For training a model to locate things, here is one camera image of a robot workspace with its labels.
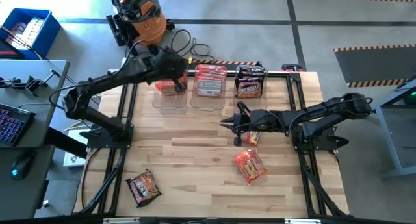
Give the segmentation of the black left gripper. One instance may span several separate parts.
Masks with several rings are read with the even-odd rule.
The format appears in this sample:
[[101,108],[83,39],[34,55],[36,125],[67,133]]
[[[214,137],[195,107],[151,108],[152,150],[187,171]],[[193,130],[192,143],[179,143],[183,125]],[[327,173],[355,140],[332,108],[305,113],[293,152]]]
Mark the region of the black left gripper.
[[154,58],[155,80],[170,79],[174,82],[177,93],[183,93],[185,88],[179,81],[187,69],[186,60],[177,51],[165,47]]

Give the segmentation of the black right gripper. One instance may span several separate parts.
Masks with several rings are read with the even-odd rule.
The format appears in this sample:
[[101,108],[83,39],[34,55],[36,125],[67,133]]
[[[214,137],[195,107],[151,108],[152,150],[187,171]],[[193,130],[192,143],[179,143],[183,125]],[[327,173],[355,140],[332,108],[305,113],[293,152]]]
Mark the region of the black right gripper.
[[[235,135],[234,146],[240,147],[242,145],[242,132],[288,132],[289,124],[283,119],[283,112],[264,109],[251,111],[242,101],[237,103],[237,108],[239,113],[220,121],[222,127],[231,130]],[[225,123],[239,123],[239,126]]]

